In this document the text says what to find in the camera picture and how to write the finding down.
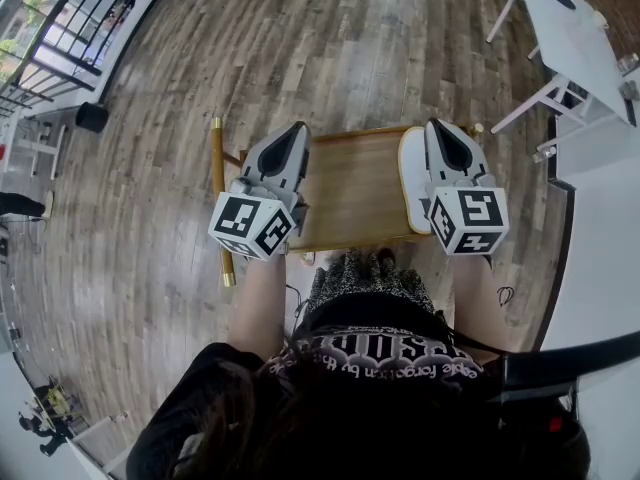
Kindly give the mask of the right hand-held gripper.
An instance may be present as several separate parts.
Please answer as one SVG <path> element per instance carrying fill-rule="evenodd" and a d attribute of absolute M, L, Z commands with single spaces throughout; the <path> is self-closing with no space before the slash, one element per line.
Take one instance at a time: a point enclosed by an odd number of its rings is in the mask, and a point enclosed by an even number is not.
<path fill-rule="evenodd" d="M 430 181 L 426 213 L 449 256 L 491 255 L 509 231 L 506 192 L 481 146 L 461 128 L 432 118 L 425 127 Z"/>

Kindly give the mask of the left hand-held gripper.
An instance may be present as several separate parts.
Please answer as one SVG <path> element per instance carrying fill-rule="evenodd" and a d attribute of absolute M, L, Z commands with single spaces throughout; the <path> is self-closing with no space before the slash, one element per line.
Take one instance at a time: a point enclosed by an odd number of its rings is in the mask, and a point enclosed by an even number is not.
<path fill-rule="evenodd" d="M 300 234 L 308 206 L 299 186 L 306 177 L 311 132 L 302 121 L 257 142 L 240 175 L 216 201 L 208 233 L 221 247 L 247 258 L 269 260 Z"/>

